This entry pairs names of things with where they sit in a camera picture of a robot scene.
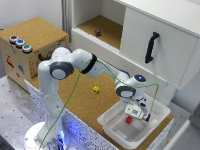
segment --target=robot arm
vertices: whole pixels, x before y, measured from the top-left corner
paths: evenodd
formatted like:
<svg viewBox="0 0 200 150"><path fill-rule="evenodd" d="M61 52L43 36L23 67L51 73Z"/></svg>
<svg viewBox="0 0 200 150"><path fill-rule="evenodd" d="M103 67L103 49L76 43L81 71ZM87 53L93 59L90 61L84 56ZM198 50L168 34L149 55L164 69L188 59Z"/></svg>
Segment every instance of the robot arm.
<svg viewBox="0 0 200 150"><path fill-rule="evenodd" d="M81 70L82 66L90 59L92 60L85 65L82 73L93 78L98 77L102 73L106 73L107 75L111 76L115 81L116 93L121 97L120 104L126 108L125 113L137 119L146 120L149 114L149 105L144 97L146 88L133 88L127 86L147 85L146 79L142 75L135 75L134 77L130 78L127 72L119 70L114 66L103 62L95 55L82 49L76 49L72 53L70 48L67 46L60 46L54 51L51 60L49 61L50 75L54 79L62 80L72 74L74 69ZM48 89L48 92L50 92L51 89L58 89L58 87L56 87L54 84L52 84L52 86L52 88Z"/></svg>

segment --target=cable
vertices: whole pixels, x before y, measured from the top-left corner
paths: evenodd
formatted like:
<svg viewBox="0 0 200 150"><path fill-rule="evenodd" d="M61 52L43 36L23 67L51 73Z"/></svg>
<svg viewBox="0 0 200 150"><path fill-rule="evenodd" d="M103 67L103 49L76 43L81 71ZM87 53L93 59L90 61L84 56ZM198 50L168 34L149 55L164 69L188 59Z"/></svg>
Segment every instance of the cable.
<svg viewBox="0 0 200 150"><path fill-rule="evenodd" d="M73 88L73 90L72 90L72 92L71 92L69 98L68 98L67 101L65 102L65 104L64 104L64 106L63 106L63 108L62 108L62 110L60 111L60 114L59 114L58 117L56 118L56 121L53 123L53 125L50 127L50 129L49 129L48 132L46 133L44 139L42 140L42 142L41 142L41 144L40 144L39 150L40 150L40 148L42 147L42 145L43 145L43 143L44 143L44 140L46 139L47 135L49 134L49 132L51 131L51 129L53 128L53 126L56 124L56 122L57 122L58 119L60 118L60 116L61 116L63 110L65 109L66 105L68 104L69 100L71 99L72 95L74 94L74 91L75 91L76 86L77 86L77 84L78 84L78 81L79 81L79 78L80 78L80 75L81 75L81 72L82 72L83 68L84 68L84 67L86 66L86 64L89 63L91 60L92 60L92 59L87 60L87 61L84 63L84 65L82 66L81 70L79 71L79 74L78 74L76 83L75 83L75 85L74 85L74 88ZM128 85L128 84L122 82L120 79L118 79L118 78L114 75L114 73L113 73L103 62L101 62L101 61L99 61L99 60L97 60L97 61L98 61L99 63L101 63L103 66L105 66L105 67L108 69L108 71L110 71L110 73L111 73L119 82L123 83L123 84L126 85L126 86L135 87L135 88L142 88L142 87L149 87L149 86L157 85L156 92L155 92L155 95L154 95L154 98L153 98L153 102L152 102L152 105L151 105L151 110L150 110L150 114L151 114L152 109L153 109L153 105L154 105L154 101L155 101L155 98L156 98L156 95L157 95L157 92L158 92L159 84L154 83L154 84L149 84L149 85L145 85L145 86L131 86L131 85Z"/></svg>

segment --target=cabinet door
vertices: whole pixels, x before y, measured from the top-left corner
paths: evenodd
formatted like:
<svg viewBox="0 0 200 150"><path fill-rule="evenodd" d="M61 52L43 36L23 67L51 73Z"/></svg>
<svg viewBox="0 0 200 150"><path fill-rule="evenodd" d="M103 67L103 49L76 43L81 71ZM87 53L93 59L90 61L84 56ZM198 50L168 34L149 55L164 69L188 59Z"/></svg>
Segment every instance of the cabinet door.
<svg viewBox="0 0 200 150"><path fill-rule="evenodd" d="M150 38L155 39L153 61L145 63ZM198 38L138 11L127 8L120 54L179 86Z"/></svg>

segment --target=red object in bin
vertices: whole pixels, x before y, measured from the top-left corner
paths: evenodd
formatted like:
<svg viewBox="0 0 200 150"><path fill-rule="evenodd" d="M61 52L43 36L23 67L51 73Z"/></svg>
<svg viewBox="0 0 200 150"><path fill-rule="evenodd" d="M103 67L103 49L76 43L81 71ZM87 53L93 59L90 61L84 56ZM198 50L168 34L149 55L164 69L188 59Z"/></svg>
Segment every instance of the red object in bin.
<svg viewBox="0 0 200 150"><path fill-rule="evenodd" d="M126 118L126 123L131 124L132 121L133 121L133 117L128 116L128 117Z"/></svg>

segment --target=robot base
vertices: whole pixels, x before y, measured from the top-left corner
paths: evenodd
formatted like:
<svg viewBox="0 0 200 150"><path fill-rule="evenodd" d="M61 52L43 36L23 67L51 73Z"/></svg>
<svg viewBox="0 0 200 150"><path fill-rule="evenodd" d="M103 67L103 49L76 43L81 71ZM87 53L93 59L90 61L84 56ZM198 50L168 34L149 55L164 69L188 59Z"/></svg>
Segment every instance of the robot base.
<svg viewBox="0 0 200 150"><path fill-rule="evenodd" d="M32 126L25 135L24 138L24 150L39 150L40 144L39 142L35 140L35 137L37 136L38 132L44 125L44 122L40 122L38 124L35 124ZM70 143L70 138L65 138L65 145L68 147Z"/></svg>

